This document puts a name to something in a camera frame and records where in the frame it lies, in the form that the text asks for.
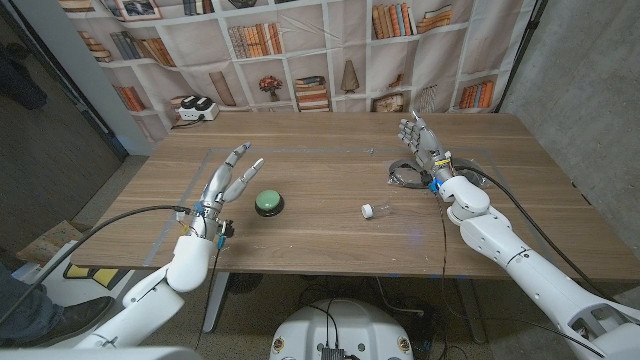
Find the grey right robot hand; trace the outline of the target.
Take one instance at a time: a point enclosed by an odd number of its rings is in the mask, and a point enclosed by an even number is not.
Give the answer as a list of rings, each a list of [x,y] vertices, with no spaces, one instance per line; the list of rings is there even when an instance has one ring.
[[[423,170],[441,182],[454,177],[450,157],[423,118],[413,112],[411,120],[400,120],[399,129],[398,137],[408,146]]]

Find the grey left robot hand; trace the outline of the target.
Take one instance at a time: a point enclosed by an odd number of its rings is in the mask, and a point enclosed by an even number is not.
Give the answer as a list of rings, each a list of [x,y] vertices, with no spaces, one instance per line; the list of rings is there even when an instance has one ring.
[[[220,219],[223,206],[237,200],[264,165],[264,159],[260,158],[242,176],[232,181],[232,171],[236,163],[250,146],[250,142],[238,146],[214,172],[197,202],[196,213],[186,231],[188,236],[213,240],[215,233],[228,235],[232,221]]]

